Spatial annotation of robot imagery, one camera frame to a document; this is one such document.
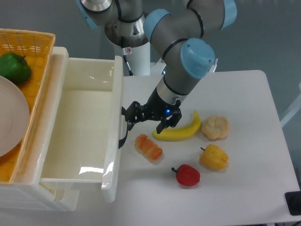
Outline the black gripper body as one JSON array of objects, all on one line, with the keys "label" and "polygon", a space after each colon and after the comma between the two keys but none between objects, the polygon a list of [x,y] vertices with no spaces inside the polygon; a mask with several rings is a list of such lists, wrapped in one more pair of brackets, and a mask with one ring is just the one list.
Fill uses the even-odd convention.
[{"label": "black gripper body", "polygon": [[176,97],[172,100],[172,104],[169,104],[159,96],[155,88],[144,106],[146,107],[144,114],[147,120],[159,121],[165,109],[180,108],[180,99]]}]

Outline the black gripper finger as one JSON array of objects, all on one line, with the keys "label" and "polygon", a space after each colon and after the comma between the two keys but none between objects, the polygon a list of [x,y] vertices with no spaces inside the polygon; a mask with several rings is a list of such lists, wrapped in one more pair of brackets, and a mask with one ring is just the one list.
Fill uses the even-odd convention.
[{"label": "black gripper finger", "polygon": [[121,114],[125,117],[127,123],[127,130],[131,130],[136,123],[147,120],[144,114],[145,110],[146,107],[137,101],[132,102],[127,109],[124,107],[121,108]]},{"label": "black gripper finger", "polygon": [[156,127],[156,132],[158,134],[160,134],[164,129],[168,127],[174,128],[182,117],[180,108],[167,108],[163,111],[163,113],[164,114],[160,117],[160,123]]}]

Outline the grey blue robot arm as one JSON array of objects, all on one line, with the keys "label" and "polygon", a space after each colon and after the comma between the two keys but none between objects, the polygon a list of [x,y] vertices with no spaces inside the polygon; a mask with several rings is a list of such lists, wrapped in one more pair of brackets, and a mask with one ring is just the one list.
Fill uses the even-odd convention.
[{"label": "grey blue robot arm", "polygon": [[213,70],[215,54],[203,38],[231,25],[237,16],[233,0],[186,0],[184,4],[186,10],[173,16],[166,9],[145,13],[140,0],[77,1],[89,27],[104,26],[127,74],[150,73],[150,47],[166,64],[166,72],[147,103],[133,102],[122,109],[128,130],[147,120],[159,122],[157,132],[177,125],[181,103]]}]

